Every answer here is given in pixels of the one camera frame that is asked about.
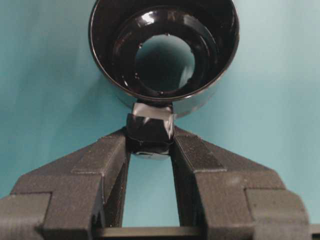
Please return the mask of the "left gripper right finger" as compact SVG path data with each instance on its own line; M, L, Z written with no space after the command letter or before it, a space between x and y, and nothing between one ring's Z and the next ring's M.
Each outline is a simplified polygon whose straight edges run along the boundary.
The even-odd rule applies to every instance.
M303 201L273 169L181 128L170 156L180 224L203 239L311 239Z

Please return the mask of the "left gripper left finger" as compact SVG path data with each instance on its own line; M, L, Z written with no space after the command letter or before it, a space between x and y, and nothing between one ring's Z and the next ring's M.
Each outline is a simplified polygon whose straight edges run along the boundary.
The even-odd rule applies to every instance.
M120 227L130 154L120 129L22 175L0 200L3 240L91 240Z

